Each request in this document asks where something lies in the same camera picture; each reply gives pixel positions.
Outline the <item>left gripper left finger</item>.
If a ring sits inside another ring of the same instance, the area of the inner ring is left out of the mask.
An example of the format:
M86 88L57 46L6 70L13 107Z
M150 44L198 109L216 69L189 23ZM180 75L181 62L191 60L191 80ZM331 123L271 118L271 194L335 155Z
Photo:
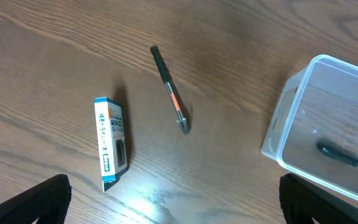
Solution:
M1 223L64 223L71 201L65 174L55 175L0 204Z

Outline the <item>slim black yellow screwdriver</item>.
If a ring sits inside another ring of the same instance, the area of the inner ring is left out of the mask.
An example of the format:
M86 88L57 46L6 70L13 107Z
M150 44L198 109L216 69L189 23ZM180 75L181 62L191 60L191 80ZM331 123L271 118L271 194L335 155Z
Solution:
M318 142L316 144L316 148L319 152L324 154L327 157L335 159L337 161L341 161L349 166L358 168L358 158L352 157L344 152L332 147L330 145L324 144L322 142Z

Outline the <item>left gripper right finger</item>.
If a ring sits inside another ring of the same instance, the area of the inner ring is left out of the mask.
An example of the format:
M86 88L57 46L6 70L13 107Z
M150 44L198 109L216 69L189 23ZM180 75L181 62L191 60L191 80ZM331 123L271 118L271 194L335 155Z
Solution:
M358 208L292 173L280 178L279 199L289 224L358 224Z

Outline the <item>clear plastic container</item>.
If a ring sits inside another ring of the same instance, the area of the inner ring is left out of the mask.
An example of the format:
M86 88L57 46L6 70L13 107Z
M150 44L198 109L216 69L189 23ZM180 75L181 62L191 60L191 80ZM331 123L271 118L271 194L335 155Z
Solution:
M324 54L287 80L261 151L358 201L358 168L325 156L318 142L358 158L358 66Z

